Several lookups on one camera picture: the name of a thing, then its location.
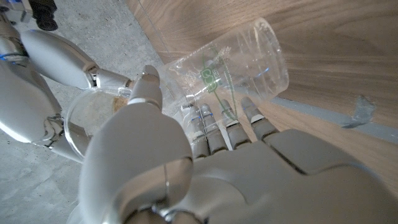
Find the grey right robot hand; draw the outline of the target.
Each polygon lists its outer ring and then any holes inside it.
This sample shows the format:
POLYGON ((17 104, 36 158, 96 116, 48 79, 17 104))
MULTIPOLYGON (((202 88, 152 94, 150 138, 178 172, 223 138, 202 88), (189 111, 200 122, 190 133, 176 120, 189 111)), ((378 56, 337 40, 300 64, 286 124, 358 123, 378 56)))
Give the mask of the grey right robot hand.
POLYGON ((1 129, 16 141, 50 149, 81 163, 84 155, 72 143, 83 128, 68 124, 47 78, 81 90, 132 88, 128 77, 102 69, 81 48, 44 30, 19 33, 1 13, 1 129))

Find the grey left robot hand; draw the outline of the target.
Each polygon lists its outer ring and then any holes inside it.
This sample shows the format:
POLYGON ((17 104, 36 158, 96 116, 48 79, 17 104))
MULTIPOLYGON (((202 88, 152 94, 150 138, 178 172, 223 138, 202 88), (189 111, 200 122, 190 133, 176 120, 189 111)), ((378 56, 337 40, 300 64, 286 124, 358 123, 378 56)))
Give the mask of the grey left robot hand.
POLYGON ((91 139, 83 160, 83 223, 396 223, 397 197, 362 162, 261 118, 256 142, 195 159, 181 125, 162 113, 148 65, 126 106, 91 139))

